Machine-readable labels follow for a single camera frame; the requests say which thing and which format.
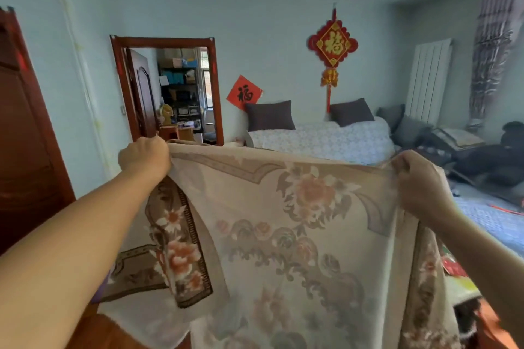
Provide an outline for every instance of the beige blanket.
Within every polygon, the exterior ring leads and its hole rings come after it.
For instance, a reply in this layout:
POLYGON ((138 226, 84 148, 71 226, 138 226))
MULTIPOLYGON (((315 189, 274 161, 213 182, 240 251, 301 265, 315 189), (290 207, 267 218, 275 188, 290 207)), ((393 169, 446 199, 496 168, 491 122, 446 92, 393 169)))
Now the beige blanket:
POLYGON ((387 167, 169 146, 100 307, 141 342, 191 322, 193 348, 459 347, 436 240, 387 167))

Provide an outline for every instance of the door frame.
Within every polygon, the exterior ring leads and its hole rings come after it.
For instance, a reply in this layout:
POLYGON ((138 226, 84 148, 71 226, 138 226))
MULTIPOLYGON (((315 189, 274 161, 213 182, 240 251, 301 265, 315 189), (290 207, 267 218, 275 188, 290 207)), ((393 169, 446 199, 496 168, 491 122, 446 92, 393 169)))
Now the door frame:
POLYGON ((124 106, 127 112, 127 120, 131 137, 136 141, 140 136, 135 103, 133 100, 132 83, 129 80, 126 62, 125 48, 195 48, 206 47, 209 58, 209 72, 211 78, 211 97, 213 98, 213 116, 215 118, 216 143, 224 145, 224 131, 222 128, 222 109, 220 107, 219 75, 216 67, 215 39, 207 38, 173 38, 173 37, 121 37, 110 35, 113 54, 115 56, 116 71, 124 96, 124 106))
POLYGON ((47 113, 46 104, 43 100, 42 91, 38 85, 35 71, 29 58, 29 52, 23 41, 22 29, 18 23, 15 9, 8 7, 7 11, 0 8, 0 25, 6 28, 11 42, 13 43, 18 66, 16 69, 22 76, 23 92, 29 103, 29 108, 35 118, 37 129, 42 137, 42 142, 51 161, 51 166, 58 180, 58 187, 65 204, 76 200, 75 192, 69 180, 66 165, 62 159, 62 153, 56 140, 55 131, 51 119, 47 113))

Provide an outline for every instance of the radiator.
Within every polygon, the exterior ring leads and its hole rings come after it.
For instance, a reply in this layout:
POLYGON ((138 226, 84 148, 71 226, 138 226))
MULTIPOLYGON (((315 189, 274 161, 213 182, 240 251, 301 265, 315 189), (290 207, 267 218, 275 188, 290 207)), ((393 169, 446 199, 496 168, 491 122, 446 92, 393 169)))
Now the radiator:
POLYGON ((438 123, 452 48, 451 39, 415 48, 406 115, 432 125, 438 123))

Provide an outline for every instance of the gray pillow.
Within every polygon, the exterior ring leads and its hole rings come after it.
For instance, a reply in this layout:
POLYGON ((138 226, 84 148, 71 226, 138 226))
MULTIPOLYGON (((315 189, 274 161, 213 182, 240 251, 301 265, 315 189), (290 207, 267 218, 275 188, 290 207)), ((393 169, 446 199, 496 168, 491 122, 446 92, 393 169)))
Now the gray pillow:
POLYGON ((391 134, 393 134, 402 121, 405 109, 405 104, 395 105, 394 107, 380 107, 378 108, 377 116, 388 123, 391 134))
POLYGON ((375 120, 364 98, 359 98, 357 101, 331 105, 330 113, 331 120, 337 122, 340 127, 375 120))
POLYGON ((415 145, 415 141, 419 135, 423 134, 430 128, 431 125, 428 123, 423 123, 420 120, 404 116, 391 139, 395 144, 401 146, 403 149, 410 149, 415 145))
POLYGON ((274 104, 245 104, 248 127, 247 131, 258 130, 294 130, 291 117, 291 101, 274 104))

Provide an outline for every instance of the folded blanket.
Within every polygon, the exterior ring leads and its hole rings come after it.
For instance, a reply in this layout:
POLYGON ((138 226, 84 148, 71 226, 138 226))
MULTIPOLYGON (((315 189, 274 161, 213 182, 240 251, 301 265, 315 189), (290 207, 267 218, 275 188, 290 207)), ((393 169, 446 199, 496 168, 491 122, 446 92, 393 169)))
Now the folded blanket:
POLYGON ((193 348, 460 347, 436 240, 416 246, 389 168, 169 146, 100 306, 141 342, 190 322, 193 348), (140 328, 129 304, 151 290, 170 301, 142 302, 140 328))

